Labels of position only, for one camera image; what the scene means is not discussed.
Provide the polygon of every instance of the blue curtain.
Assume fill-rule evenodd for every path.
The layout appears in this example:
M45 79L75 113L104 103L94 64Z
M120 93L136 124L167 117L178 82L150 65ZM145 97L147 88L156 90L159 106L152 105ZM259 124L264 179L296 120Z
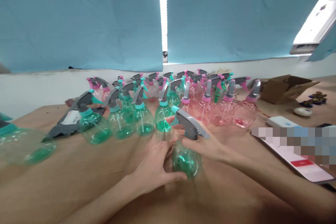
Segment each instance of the blue curtain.
M0 60L12 72L162 71L159 0L0 0Z
M167 0L168 61L289 57L318 0Z

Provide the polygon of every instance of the red button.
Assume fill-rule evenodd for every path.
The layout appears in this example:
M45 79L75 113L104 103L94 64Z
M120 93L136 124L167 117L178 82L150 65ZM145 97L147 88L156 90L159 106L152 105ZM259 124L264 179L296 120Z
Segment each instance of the red button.
M304 160L292 161L291 164L294 165L295 167L299 167L299 166L313 165L314 163L308 159L304 159Z

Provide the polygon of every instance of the window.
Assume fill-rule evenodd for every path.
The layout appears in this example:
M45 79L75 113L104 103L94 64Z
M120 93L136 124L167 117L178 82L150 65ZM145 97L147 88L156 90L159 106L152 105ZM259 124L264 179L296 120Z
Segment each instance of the window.
M336 20L336 0L319 0L294 39L290 54L310 54Z

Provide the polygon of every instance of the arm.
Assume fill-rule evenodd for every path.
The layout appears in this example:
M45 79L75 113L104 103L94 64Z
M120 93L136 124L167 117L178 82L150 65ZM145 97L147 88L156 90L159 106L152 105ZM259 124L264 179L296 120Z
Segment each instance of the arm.
M116 212L142 194L149 193L170 182L187 179L182 172L167 173L163 166L174 142L156 144L138 168L115 186L70 215L62 224L99 224L108 221Z
M169 117L166 120L171 123L173 119L174 117ZM181 135L179 137L185 147L203 157L238 169L287 204L315 220L336 223L336 194L295 174L274 169L235 152L221 144L201 122L199 123L210 135L210 139L200 137L195 141ZM176 125L175 128L181 129L181 125Z

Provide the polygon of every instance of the white wall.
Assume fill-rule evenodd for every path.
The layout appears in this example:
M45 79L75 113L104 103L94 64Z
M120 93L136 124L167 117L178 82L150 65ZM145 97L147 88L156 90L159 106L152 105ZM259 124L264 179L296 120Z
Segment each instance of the white wall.
M260 61L206 63L185 65L164 65L163 73L181 72L185 69L197 72L197 68L215 73L219 68L231 69L233 77L251 76L271 78L280 75L296 75L304 78L336 75L336 54L322 61L305 62L307 56L291 58L272 58ZM106 81L117 80L124 75L125 80L135 72L118 70L64 70L21 74L0 74L1 102L0 111L13 118L21 117L41 106L63 104L90 87L87 77L98 76Z

